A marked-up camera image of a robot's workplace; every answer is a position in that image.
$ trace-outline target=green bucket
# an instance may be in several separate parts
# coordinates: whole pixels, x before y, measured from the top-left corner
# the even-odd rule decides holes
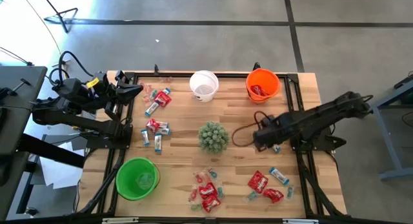
[[[133,158],[116,175],[117,192],[125,199],[137,201],[151,193],[159,183],[159,170],[147,158]]]

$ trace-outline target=green spiky ball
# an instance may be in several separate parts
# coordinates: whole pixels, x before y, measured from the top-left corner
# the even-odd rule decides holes
[[[230,141],[228,132],[224,127],[213,121],[207,121],[206,125],[199,129],[199,146],[207,153],[219,154],[227,149]]]

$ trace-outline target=wooden table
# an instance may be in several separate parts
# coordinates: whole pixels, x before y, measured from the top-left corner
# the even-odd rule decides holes
[[[115,72],[109,71],[108,78],[112,83]],[[268,100],[265,104],[255,105],[245,91],[245,79],[219,79],[219,90],[209,103],[199,102],[191,93],[189,78],[173,78],[171,83],[161,83],[158,78],[139,78],[140,81],[151,84],[154,88],[171,89],[171,103],[165,108],[158,108],[151,116],[158,121],[170,123],[171,136],[162,138],[162,154],[154,152],[154,135],[151,133],[150,146],[143,147],[140,130],[148,121],[144,115],[147,107],[143,103],[143,93],[136,97],[133,109],[134,135],[132,143],[126,152],[125,161],[134,157],[145,157],[154,162],[161,173],[161,181],[157,188],[140,201],[127,201],[118,197],[116,216],[166,216],[166,217],[200,217],[215,216],[225,218],[304,218],[305,212],[297,169],[297,159],[287,142],[281,145],[281,153],[273,150],[258,152],[253,146],[236,147],[229,144],[228,150],[219,156],[208,155],[198,147],[198,129],[206,121],[220,122],[231,135],[243,125],[253,123],[253,113],[257,110],[275,116],[287,112],[285,89]],[[304,108],[309,109],[320,105],[316,76],[313,73],[299,74],[299,83],[304,102]],[[108,119],[101,110],[97,119]],[[252,140],[252,127],[236,134],[235,141],[246,143]],[[105,170],[108,150],[96,150],[86,161],[81,182],[79,184],[79,209],[99,188]],[[325,152],[314,152],[316,171],[320,187],[338,210],[345,213],[345,204],[341,192],[336,164]],[[224,184],[225,198],[221,206],[211,214],[203,211],[192,212],[188,205],[188,196],[195,179],[192,175],[205,167],[217,170]],[[267,188],[275,188],[286,194],[287,189],[274,177],[269,175],[269,169],[276,167],[290,179],[290,184],[296,187],[292,200],[283,200],[272,204],[269,198],[260,197],[251,203],[245,203],[243,198],[252,189],[247,183],[256,170],[268,176]],[[310,201],[316,210],[314,193],[309,187]],[[112,187],[108,189],[106,207],[109,206]]]

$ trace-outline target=gray floor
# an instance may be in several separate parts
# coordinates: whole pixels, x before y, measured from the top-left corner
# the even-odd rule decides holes
[[[22,2],[29,20],[37,18],[27,9],[24,0],[17,1]],[[44,0],[30,2],[42,17],[52,13]],[[284,0],[51,2],[59,10],[78,7],[78,18],[287,20]],[[413,22],[411,2],[291,0],[296,21],[321,22]],[[50,66],[56,61],[57,52],[44,27],[36,21],[41,35],[39,38],[47,39],[42,53],[48,56],[48,61],[42,59],[39,63]],[[92,72],[152,70],[155,63],[161,70],[249,71],[256,61],[275,72],[297,71],[289,28],[283,26],[75,25],[67,35],[58,25],[49,27],[60,48],[73,51]],[[388,94],[395,83],[406,77],[413,63],[411,28],[297,28],[297,36],[305,72],[316,73],[323,102],[348,90],[363,95],[373,94],[375,101]],[[37,46],[29,49],[33,52]],[[32,60],[40,57],[29,52],[26,55],[34,58]],[[70,74],[86,79],[76,65],[70,67]],[[42,96],[51,96],[47,86]],[[57,134],[70,131],[64,128],[39,128],[29,123],[26,131],[39,137],[44,132]],[[412,223],[413,177],[390,181],[380,181],[378,178],[378,173],[392,169],[392,164],[374,116],[364,120],[343,120],[337,124],[335,135],[347,140],[347,145],[337,150],[336,157],[348,213],[357,218]],[[52,190],[50,187],[36,187],[30,206],[40,210],[38,217],[66,214],[72,209],[74,191],[74,188]],[[13,215],[11,210],[8,218],[22,217]]]

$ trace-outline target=orange bucket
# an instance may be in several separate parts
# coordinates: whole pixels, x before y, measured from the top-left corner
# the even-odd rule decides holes
[[[281,85],[278,77],[270,70],[264,68],[257,68],[253,70],[247,76],[247,82],[245,84],[247,86],[247,92],[250,100],[256,104],[262,104],[271,97],[274,97],[279,92]],[[254,85],[259,85],[268,95],[260,96],[254,93],[251,90],[251,86]]]

